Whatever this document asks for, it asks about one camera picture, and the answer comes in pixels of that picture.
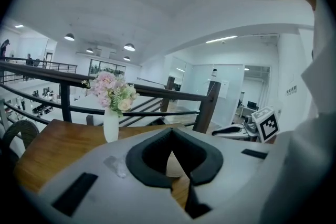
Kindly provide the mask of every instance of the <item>wooden table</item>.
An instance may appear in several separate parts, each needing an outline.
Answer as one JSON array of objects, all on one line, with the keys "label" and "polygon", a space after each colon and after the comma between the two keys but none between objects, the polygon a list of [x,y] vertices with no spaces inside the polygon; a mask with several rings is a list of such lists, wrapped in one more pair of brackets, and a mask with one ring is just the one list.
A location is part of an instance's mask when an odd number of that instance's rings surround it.
[{"label": "wooden table", "polygon": [[[119,139],[167,127],[184,126],[120,127]],[[20,185],[37,193],[59,171],[105,143],[103,127],[53,120],[24,152],[14,168],[14,176]],[[173,182],[172,196],[183,208],[188,186],[189,179],[185,174]]]}]

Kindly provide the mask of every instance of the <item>ceiling light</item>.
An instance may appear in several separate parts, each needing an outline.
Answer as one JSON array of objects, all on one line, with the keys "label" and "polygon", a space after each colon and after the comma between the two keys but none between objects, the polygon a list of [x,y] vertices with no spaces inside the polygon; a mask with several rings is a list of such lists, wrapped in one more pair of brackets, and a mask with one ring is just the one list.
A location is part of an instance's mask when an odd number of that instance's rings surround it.
[{"label": "ceiling light", "polygon": [[124,49],[129,50],[129,51],[135,51],[135,47],[134,47],[134,45],[131,44],[131,43],[127,43],[127,44],[124,46]]},{"label": "ceiling light", "polygon": [[207,41],[207,43],[212,43],[212,42],[216,42],[216,41],[222,41],[222,40],[232,39],[232,38],[236,38],[236,37],[238,37],[238,36],[224,37],[224,38],[220,38],[220,39],[215,39],[215,40]]},{"label": "ceiling light", "polygon": [[70,40],[70,41],[74,41],[74,40],[75,40],[74,35],[71,34],[71,33],[66,34],[64,38],[65,38],[66,40]]}]

